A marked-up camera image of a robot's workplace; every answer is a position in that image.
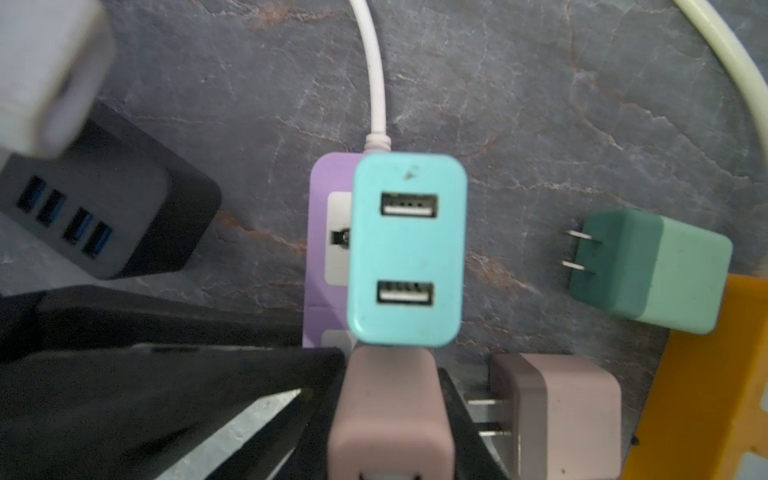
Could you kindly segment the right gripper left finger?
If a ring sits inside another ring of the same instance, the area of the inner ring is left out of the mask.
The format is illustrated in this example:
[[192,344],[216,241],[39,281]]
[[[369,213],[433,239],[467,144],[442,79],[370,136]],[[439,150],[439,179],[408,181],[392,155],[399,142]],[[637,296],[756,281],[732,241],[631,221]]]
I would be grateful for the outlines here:
[[326,443],[346,370],[343,359],[279,359],[238,371],[247,399],[298,394],[235,450],[210,479],[325,479]]

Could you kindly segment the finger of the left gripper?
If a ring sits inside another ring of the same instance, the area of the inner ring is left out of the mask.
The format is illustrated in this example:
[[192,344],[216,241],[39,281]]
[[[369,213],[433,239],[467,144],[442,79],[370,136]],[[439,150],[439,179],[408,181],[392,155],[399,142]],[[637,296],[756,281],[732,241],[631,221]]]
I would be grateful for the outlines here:
[[1,301],[1,475],[153,479],[254,403],[238,371],[344,359],[299,312],[254,314],[95,286]]

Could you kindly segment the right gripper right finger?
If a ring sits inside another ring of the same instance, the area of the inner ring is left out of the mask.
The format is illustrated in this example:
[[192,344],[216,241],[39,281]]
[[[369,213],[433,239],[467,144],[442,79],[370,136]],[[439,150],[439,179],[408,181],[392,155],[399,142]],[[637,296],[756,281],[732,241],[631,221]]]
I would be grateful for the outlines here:
[[439,368],[438,377],[455,446],[454,478],[508,480],[508,476],[494,460],[481,439],[447,370]]

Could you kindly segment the green plug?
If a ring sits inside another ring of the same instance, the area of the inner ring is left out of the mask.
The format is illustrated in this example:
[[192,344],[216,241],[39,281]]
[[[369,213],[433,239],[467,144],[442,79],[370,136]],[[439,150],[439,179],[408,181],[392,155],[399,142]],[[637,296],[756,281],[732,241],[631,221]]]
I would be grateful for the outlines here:
[[704,335],[714,330],[733,253],[719,233],[659,214],[591,214],[570,268],[570,295],[611,314]]
[[372,153],[352,188],[347,325],[374,345],[441,347],[461,327],[468,178],[455,158]]

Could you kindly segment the black power strip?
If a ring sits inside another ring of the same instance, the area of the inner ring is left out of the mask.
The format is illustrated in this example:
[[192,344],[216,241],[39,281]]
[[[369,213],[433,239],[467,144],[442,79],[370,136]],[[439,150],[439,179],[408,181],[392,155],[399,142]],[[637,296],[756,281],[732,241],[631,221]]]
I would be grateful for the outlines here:
[[1,171],[2,213],[101,280],[180,270],[220,205],[213,179],[102,102],[58,159]]

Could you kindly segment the orange power strip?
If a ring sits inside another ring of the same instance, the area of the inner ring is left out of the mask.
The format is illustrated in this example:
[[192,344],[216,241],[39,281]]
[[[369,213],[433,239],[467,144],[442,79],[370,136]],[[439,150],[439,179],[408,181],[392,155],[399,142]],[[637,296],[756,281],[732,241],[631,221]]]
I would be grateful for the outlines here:
[[729,275],[711,333],[670,333],[621,476],[766,478],[766,279]]

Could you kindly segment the pink plug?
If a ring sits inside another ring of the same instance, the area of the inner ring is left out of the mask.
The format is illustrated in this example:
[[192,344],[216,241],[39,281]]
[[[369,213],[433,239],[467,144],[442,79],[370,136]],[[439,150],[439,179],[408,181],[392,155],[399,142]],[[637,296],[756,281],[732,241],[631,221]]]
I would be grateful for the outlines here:
[[432,353],[356,347],[328,436],[327,477],[452,479],[455,456]]
[[513,479],[616,479],[621,474],[621,388],[586,358],[492,355],[489,388],[467,393],[487,412],[492,440]]

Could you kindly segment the purple power strip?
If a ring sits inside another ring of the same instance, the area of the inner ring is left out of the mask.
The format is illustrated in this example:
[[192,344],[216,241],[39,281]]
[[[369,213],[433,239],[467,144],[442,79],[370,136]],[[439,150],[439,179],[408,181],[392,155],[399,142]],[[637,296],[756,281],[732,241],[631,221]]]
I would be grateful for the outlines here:
[[312,167],[309,183],[302,346],[355,342],[347,326],[349,232],[354,171],[361,153],[329,153]]

